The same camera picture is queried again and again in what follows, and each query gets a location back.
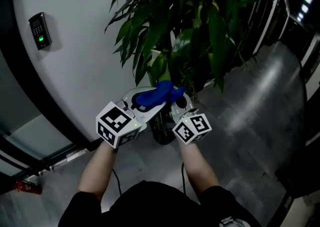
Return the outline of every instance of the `gray floor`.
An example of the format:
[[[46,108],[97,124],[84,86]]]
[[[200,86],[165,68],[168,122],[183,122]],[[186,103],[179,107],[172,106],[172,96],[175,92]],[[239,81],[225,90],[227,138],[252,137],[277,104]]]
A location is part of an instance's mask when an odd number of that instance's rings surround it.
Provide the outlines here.
[[[197,106],[206,113],[212,132],[198,146],[221,185],[266,226],[286,192],[275,171],[303,146],[304,85],[298,59],[281,43],[264,46],[257,62],[228,73],[223,94],[211,85],[199,93]],[[91,156],[86,153],[44,172],[35,180],[42,195],[12,191],[0,196],[0,226],[57,226]],[[120,147],[114,169],[123,191],[142,180],[182,190],[181,163],[176,141],[159,145],[146,132]],[[186,190],[197,201],[188,181]],[[102,211],[118,197],[112,176]]]

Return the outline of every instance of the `forearm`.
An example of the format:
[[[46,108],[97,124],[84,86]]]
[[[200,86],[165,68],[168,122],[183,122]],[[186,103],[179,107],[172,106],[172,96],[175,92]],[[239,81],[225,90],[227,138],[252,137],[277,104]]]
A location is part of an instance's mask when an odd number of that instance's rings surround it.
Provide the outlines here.
[[[179,141],[186,174],[196,194],[218,186],[217,176],[195,143],[185,145]]]
[[[116,155],[117,150],[102,142],[85,167],[78,190],[91,193],[101,201],[109,184]]]

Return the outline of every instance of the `sleeve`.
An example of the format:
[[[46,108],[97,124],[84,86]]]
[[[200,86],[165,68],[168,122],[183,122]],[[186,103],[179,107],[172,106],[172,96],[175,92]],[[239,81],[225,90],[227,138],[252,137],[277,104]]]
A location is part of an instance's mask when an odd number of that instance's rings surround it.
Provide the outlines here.
[[[58,227],[98,226],[101,218],[99,199],[87,192],[76,193],[64,211]]]
[[[230,221],[236,223],[242,220],[246,221],[250,227],[261,227],[258,221],[236,201],[235,196],[220,186],[213,186],[202,192],[199,202],[202,209],[209,215],[213,215],[215,222],[223,226],[228,225]]]

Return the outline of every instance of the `gripper hand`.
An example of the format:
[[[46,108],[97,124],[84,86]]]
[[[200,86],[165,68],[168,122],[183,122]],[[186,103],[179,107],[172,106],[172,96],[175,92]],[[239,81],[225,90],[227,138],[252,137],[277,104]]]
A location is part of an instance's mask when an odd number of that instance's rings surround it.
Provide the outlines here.
[[[147,122],[166,105],[163,102],[161,105],[144,107],[136,103],[139,95],[154,89],[137,87],[115,103],[109,102],[96,116],[96,132],[114,148],[136,139],[139,132],[147,127]],[[206,116],[196,114],[197,111],[186,93],[171,104],[170,115],[176,123],[174,135],[185,144],[200,140],[212,130]]]

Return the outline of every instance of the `red object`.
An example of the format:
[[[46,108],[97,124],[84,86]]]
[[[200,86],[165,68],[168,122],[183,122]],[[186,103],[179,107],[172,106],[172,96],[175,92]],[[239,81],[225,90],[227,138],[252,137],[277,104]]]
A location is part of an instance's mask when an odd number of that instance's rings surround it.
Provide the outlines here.
[[[35,185],[32,182],[28,181],[17,181],[15,184],[15,189],[25,193],[34,193],[34,194],[41,194],[42,188],[39,185]]]

